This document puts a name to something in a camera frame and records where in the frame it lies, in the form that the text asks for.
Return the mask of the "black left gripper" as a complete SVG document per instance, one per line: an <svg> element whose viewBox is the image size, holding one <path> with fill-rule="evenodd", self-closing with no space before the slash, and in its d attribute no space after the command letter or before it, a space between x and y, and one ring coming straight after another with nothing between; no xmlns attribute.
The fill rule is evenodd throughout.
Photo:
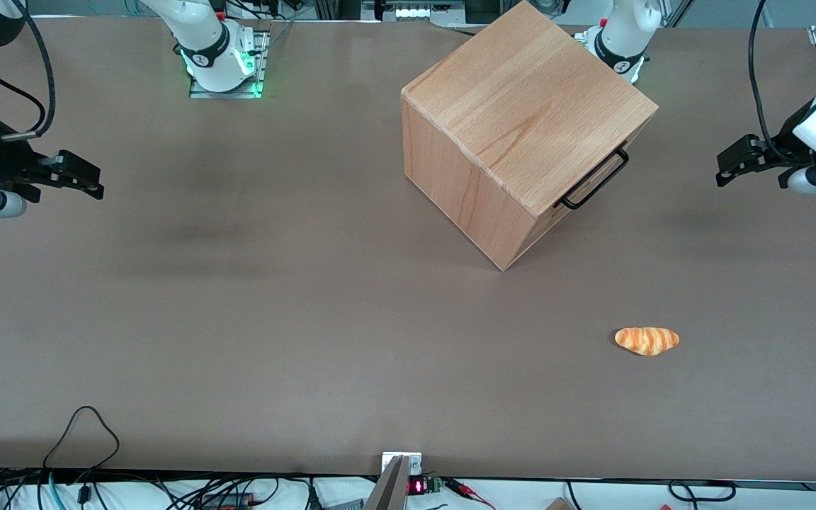
<svg viewBox="0 0 816 510"><path fill-rule="evenodd" d="M784 120L780 132L771 136L761 107L761 135L744 135L727 148L727 155L717 155L716 186L725 187L735 178L752 172L803 168L812 164L812 149L793 134L810 110L810 106L800 107Z"/></svg>

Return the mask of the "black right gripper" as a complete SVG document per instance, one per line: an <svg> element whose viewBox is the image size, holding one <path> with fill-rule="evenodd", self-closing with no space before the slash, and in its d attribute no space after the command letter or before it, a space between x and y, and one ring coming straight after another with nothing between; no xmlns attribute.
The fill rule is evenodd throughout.
<svg viewBox="0 0 816 510"><path fill-rule="evenodd" d="M0 136L12 133L13 129L0 122ZM0 215L23 215L27 201L38 203L40 191L24 183L21 174L35 167L39 158L42 156L36 154L27 141L0 140ZM87 159L68 149L60 149L54 157L54 169L59 173L40 177L38 183L52 188L73 188L94 200L103 200L103 185L84 180L99 179L101 172Z"/></svg>

